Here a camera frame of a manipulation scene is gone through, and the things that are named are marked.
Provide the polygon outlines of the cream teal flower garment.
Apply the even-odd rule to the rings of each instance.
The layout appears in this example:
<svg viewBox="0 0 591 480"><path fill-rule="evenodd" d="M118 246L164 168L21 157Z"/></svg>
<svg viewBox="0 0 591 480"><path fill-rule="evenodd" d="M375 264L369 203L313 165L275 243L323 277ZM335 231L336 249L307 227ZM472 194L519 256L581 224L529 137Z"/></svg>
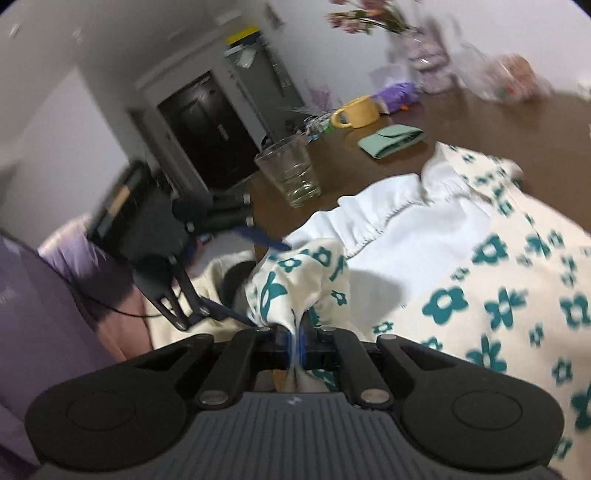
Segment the cream teal flower garment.
<svg viewBox="0 0 591 480"><path fill-rule="evenodd" d="M438 143L287 236L240 292L259 326L301 318L365 341L399 335L549 392L565 427L551 459L590 475L590 236L524 193L511 160Z"/></svg>

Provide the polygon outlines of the clear drinking glass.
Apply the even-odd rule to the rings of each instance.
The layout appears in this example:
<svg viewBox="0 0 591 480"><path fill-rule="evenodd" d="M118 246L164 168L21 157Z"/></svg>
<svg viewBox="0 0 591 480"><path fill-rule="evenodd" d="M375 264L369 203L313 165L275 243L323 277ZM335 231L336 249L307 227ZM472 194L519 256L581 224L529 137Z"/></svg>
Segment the clear drinking glass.
<svg viewBox="0 0 591 480"><path fill-rule="evenodd" d="M255 159L259 170L291 207L322 194L307 145L308 137L296 134L266 147Z"/></svg>

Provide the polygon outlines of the purple jacket person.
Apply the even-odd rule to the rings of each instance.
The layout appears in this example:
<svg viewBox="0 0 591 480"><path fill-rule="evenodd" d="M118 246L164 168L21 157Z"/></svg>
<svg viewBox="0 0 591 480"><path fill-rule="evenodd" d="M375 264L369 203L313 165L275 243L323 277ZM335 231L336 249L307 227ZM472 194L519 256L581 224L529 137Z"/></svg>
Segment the purple jacket person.
<svg viewBox="0 0 591 480"><path fill-rule="evenodd" d="M37 249L1 234L1 476L24 479L39 461L24 428L49 387L152 349L130 271L70 220Z"/></svg>

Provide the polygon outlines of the dark entrance door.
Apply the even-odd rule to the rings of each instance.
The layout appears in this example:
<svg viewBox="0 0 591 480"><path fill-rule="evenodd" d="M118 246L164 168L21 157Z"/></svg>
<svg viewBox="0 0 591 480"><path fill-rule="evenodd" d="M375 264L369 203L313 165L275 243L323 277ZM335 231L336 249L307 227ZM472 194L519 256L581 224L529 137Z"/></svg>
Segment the dark entrance door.
<svg viewBox="0 0 591 480"><path fill-rule="evenodd" d="M211 73L158 104L205 185L228 190L257 171L259 148Z"/></svg>

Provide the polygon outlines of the yellow mug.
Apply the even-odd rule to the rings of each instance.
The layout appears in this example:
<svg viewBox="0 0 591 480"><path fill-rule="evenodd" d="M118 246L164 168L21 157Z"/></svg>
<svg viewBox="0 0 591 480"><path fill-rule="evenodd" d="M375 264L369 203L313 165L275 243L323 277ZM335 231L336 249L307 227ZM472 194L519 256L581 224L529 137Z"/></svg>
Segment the yellow mug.
<svg viewBox="0 0 591 480"><path fill-rule="evenodd" d="M338 129L359 129L380 119L380 112L374 100L366 95L346 103L331 117L332 126Z"/></svg>

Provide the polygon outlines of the mint green pouch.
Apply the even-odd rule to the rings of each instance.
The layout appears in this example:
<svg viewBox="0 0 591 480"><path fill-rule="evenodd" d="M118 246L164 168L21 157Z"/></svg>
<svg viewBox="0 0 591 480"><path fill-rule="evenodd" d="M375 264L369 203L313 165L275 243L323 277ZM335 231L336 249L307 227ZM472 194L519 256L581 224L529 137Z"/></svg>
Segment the mint green pouch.
<svg viewBox="0 0 591 480"><path fill-rule="evenodd" d="M358 146L373 159L381 160L420 143L424 138L425 132L422 129L396 124L363 137L358 142Z"/></svg>

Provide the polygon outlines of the purple package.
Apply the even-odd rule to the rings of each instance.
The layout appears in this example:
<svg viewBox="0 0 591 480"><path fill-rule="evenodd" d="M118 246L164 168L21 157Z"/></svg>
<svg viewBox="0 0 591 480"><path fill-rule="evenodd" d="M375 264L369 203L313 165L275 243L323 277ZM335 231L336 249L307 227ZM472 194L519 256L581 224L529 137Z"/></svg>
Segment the purple package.
<svg viewBox="0 0 591 480"><path fill-rule="evenodd" d="M370 96L380 114L391 115L400 110L408 110L418 102L419 92L412 82L402 82L387 86Z"/></svg>

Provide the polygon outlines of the vase with dried flowers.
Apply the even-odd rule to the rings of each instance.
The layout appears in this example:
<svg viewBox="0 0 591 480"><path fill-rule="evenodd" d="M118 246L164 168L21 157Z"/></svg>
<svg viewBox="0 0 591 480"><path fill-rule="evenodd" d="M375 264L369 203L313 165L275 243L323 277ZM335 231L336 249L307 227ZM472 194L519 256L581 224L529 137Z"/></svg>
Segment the vase with dried flowers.
<svg viewBox="0 0 591 480"><path fill-rule="evenodd" d="M331 1L331 4L346 7L325 15L334 29L365 35L381 29L393 34L413 80L423 93L443 94L457 87L451 58L440 33L421 20L420 1L415 1L419 26L406 19L396 1Z"/></svg>

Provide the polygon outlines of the plastic bag with snacks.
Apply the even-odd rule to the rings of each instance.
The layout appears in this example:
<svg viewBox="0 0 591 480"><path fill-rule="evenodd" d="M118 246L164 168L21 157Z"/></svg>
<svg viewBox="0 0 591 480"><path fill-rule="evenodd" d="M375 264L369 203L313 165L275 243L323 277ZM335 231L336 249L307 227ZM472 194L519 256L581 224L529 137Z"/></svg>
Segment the plastic bag with snacks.
<svg viewBox="0 0 591 480"><path fill-rule="evenodd" d="M548 98L554 90L519 54L487 56L471 44L452 55L458 78L484 101L512 104Z"/></svg>

